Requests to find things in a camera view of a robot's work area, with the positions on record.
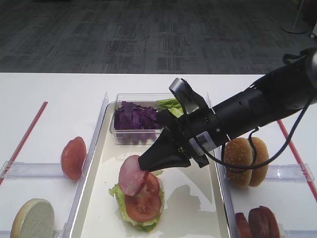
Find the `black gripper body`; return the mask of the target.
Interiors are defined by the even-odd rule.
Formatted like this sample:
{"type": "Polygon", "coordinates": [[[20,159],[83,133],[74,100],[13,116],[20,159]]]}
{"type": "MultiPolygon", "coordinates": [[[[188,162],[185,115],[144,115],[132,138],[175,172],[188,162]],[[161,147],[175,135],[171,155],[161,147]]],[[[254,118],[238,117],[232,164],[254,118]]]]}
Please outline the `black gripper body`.
{"type": "Polygon", "coordinates": [[[209,164],[206,153],[224,145],[228,137],[223,133],[215,113],[203,97],[197,96],[199,108],[188,113],[181,104],[183,115],[179,118],[164,109],[157,115],[158,122],[173,137],[177,151],[193,159],[199,167],[209,164]]]}

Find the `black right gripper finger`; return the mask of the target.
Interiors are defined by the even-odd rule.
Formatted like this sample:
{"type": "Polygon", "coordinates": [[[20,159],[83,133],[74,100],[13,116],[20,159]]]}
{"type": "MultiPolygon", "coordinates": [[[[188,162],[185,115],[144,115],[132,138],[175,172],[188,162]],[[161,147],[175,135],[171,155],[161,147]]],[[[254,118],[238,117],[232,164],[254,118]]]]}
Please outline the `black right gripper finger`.
{"type": "Polygon", "coordinates": [[[177,145],[167,130],[163,130],[154,144],[148,149],[150,158],[163,159],[171,156],[177,156],[177,145]]]}

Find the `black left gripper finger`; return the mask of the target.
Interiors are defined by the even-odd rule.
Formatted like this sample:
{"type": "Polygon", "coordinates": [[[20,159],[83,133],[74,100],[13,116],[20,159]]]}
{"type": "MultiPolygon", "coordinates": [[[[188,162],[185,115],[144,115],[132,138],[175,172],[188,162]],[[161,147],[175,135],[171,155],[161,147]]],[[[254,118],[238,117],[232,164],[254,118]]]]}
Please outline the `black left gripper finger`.
{"type": "Polygon", "coordinates": [[[143,171],[158,171],[168,168],[190,166],[190,157],[170,146],[151,146],[138,158],[143,171]]]}

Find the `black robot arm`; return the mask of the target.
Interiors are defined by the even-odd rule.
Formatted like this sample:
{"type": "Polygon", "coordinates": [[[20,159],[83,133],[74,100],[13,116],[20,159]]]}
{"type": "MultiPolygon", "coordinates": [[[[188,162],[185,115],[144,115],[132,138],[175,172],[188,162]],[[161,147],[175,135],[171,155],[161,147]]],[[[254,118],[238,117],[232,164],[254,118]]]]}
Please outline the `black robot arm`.
{"type": "Polygon", "coordinates": [[[191,160],[204,167],[214,159],[211,151],[228,141],[295,113],[303,116],[317,101],[317,51],[286,54],[283,62],[283,67],[212,108],[186,80],[175,79],[169,89],[183,115],[176,117],[169,110],[158,113],[163,131],[139,157],[140,168],[152,172],[188,167],[191,160]]]}

